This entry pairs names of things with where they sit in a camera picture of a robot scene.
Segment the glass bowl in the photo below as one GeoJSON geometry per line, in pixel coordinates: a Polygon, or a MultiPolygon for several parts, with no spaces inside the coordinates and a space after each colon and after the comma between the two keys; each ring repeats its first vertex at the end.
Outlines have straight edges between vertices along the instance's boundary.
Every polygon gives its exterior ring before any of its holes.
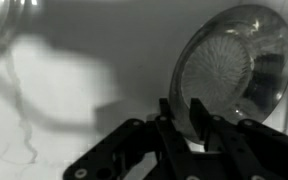
{"type": "Polygon", "coordinates": [[[207,22],[183,50],[170,89],[173,122],[185,137],[201,143],[189,120],[191,98],[233,124],[263,122],[287,84],[286,22],[266,7],[234,7],[207,22]]]}

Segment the marble vein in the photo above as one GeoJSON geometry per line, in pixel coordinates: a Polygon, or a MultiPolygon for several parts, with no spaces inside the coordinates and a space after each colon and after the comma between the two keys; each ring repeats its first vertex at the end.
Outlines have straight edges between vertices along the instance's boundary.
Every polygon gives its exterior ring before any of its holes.
{"type": "Polygon", "coordinates": [[[24,131],[24,145],[32,153],[32,158],[28,164],[33,164],[36,162],[38,151],[31,144],[32,139],[32,125],[30,124],[23,106],[21,81],[16,73],[14,66],[14,59],[11,53],[6,60],[7,73],[12,81],[13,88],[15,91],[15,107],[20,116],[19,127],[24,131]]]}

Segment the white marble surface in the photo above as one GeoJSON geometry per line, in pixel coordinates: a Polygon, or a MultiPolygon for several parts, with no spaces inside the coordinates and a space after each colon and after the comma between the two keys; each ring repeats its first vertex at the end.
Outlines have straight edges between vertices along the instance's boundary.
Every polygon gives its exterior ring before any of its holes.
{"type": "MultiPolygon", "coordinates": [[[[26,3],[18,36],[0,56],[0,180],[60,180],[70,163],[124,120],[156,112],[196,30],[218,12],[248,2],[26,3]]],[[[288,1],[255,3],[288,22],[288,1]]],[[[265,123],[285,129],[287,104],[283,98],[265,123]]],[[[141,179],[153,163],[149,156],[128,179],[141,179]]]]}

